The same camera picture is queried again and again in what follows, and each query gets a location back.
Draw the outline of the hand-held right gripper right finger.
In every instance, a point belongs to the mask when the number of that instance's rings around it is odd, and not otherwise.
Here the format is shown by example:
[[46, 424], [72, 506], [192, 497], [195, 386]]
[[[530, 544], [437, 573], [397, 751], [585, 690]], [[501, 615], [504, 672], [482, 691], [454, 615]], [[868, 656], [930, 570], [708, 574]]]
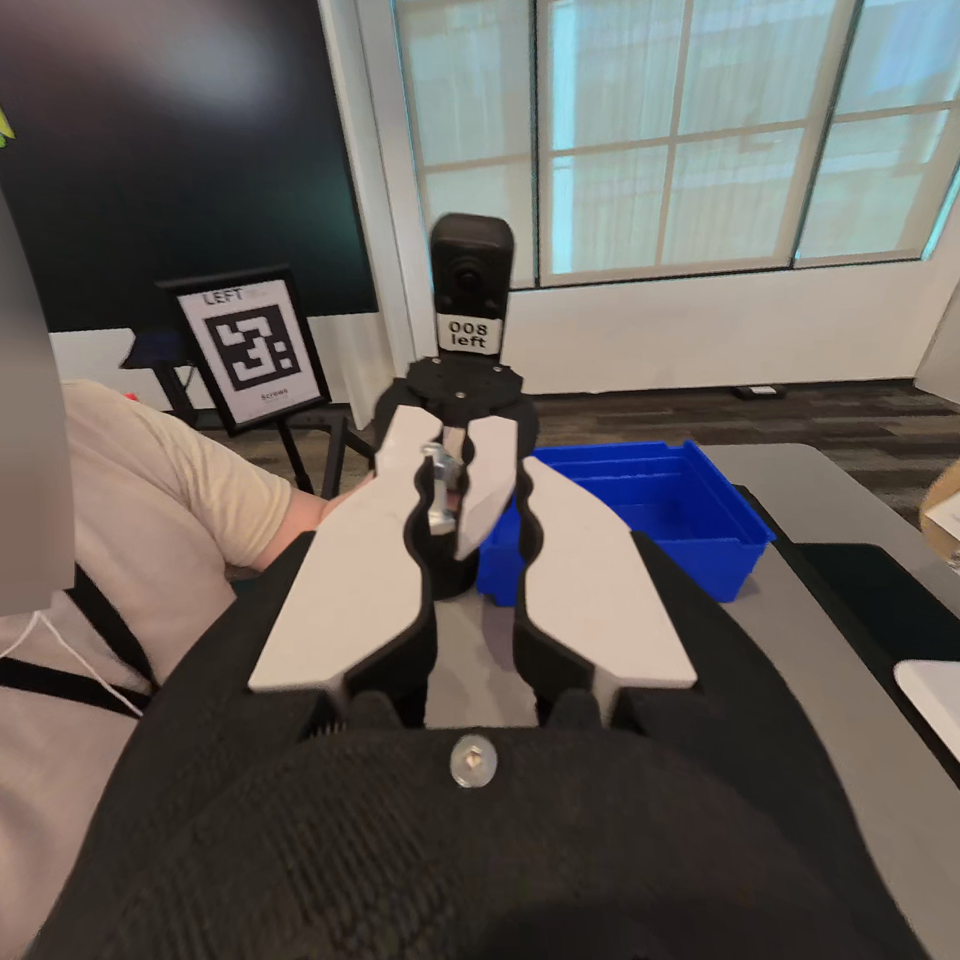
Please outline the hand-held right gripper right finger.
[[517, 476], [525, 567], [513, 661], [535, 692], [689, 690], [697, 674], [630, 528], [535, 457]]

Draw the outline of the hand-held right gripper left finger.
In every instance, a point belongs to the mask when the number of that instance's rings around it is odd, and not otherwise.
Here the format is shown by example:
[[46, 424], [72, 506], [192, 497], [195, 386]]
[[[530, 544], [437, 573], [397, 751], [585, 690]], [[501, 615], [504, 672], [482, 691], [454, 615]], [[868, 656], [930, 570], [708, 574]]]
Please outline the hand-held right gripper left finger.
[[429, 469], [383, 470], [318, 526], [247, 682], [251, 692], [426, 686], [437, 626], [421, 556]]

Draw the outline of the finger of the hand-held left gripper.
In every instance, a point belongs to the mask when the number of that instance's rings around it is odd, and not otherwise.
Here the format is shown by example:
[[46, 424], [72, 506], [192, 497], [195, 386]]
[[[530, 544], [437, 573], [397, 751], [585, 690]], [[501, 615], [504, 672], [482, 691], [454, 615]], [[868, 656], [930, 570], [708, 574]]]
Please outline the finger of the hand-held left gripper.
[[465, 439], [472, 456], [465, 464], [454, 558], [465, 561], [497, 526], [517, 480], [519, 426], [508, 417], [489, 415], [469, 422]]
[[424, 466], [424, 447], [442, 435], [442, 421], [419, 406], [400, 404], [393, 411], [379, 450], [375, 455], [377, 479], [414, 483]]

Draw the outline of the silver hex bolt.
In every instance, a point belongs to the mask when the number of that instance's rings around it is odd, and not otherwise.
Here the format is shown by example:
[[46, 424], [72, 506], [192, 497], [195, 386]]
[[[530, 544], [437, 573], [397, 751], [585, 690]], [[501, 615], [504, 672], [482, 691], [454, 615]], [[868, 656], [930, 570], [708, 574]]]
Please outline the silver hex bolt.
[[421, 453], [429, 460], [432, 475], [429, 529], [432, 536], [446, 536], [457, 529], [467, 491], [466, 467], [438, 440], [424, 444]]

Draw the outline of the person's left forearm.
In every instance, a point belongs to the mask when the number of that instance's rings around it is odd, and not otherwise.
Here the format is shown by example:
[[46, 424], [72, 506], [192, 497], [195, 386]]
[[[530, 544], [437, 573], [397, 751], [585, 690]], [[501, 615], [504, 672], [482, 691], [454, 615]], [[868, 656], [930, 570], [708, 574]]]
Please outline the person's left forearm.
[[282, 522], [278, 525], [272, 538], [251, 564], [247, 566], [227, 565], [224, 571], [226, 580], [234, 582], [252, 579], [266, 570], [301, 534], [314, 532], [323, 521], [329, 519], [339, 507], [343, 506], [353, 495], [359, 493], [374, 479], [375, 474], [370, 471], [357, 485], [332, 499], [324, 499], [292, 487]]

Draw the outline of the black sign stand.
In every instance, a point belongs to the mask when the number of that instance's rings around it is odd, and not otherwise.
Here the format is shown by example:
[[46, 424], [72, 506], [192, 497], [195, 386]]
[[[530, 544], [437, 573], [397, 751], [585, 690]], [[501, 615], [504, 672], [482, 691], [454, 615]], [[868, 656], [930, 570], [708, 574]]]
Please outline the black sign stand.
[[[180, 369], [186, 368], [190, 377], [198, 376], [202, 371], [199, 360], [196, 346], [186, 340], [176, 327], [153, 327], [133, 330], [131, 347], [119, 367], [124, 371], [153, 373], [169, 404], [170, 414], [187, 426], [199, 431], [219, 430], [230, 434], [219, 407], [215, 406], [213, 412], [206, 413], [190, 399], [188, 380], [181, 377]], [[313, 483], [302, 450], [297, 444], [296, 426], [307, 427], [327, 436], [318, 487]], [[242, 428], [243, 433], [264, 430], [276, 433], [290, 465], [295, 486], [307, 494], [332, 499], [341, 493], [348, 451], [361, 457], [366, 465], [374, 462], [371, 444], [354, 431], [346, 408], [330, 404], [329, 401], [313, 402], [305, 412], [269, 417], [259, 425]]]

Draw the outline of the blue plastic bin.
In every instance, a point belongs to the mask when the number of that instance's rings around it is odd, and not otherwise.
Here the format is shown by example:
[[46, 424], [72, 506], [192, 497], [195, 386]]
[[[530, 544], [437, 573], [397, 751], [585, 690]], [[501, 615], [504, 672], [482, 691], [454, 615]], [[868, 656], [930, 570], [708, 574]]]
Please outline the blue plastic bin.
[[776, 534], [693, 441], [543, 447], [534, 456], [584, 487], [730, 603]]

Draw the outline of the framed marker sign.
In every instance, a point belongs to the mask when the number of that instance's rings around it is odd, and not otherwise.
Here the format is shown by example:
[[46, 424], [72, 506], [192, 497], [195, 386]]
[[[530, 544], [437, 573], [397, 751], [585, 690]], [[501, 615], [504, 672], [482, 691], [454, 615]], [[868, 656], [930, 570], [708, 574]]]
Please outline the framed marker sign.
[[330, 405], [290, 267], [156, 281], [231, 437]]

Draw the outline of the large grid window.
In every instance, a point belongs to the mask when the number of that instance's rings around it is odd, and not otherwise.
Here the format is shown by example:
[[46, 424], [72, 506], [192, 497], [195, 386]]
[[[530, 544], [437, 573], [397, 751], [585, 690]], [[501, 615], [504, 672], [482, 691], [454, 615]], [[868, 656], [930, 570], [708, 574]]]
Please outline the large grid window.
[[390, 6], [425, 225], [515, 288], [928, 259], [958, 193], [955, 1]]

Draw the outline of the black table mat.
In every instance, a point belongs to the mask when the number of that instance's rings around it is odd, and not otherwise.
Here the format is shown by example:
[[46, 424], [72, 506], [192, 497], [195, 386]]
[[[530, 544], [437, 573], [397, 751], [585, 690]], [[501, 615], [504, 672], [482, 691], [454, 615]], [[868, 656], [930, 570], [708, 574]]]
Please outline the black table mat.
[[949, 746], [897, 679], [906, 666], [958, 666], [958, 617], [881, 546], [790, 538], [745, 485], [738, 494], [773, 532], [773, 547], [955, 786]]

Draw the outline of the white flat tray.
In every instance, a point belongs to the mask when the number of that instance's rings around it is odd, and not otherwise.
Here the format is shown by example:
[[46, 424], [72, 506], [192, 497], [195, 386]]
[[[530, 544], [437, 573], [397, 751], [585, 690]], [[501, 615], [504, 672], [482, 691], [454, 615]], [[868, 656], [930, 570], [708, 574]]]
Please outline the white flat tray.
[[959, 662], [908, 659], [894, 680], [952, 757], [959, 760]]

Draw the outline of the cardboard box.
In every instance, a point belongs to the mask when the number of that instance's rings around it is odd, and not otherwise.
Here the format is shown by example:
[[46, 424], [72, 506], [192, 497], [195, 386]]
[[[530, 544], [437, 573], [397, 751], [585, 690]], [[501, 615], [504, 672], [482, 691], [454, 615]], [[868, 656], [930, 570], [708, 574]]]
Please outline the cardboard box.
[[959, 460], [930, 486], [918, 516], [926, 544], [959, 574]]

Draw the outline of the large dark wall panel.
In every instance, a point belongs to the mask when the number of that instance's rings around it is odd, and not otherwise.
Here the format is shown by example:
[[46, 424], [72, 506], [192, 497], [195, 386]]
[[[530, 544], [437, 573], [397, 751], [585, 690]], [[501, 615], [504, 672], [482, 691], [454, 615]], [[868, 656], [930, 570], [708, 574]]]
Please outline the large dark wall panel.
[[378, 300], [318, 2], [3, 1], [2, 190], [52, 333], [163, 326], [160, 282], [287, 265]]

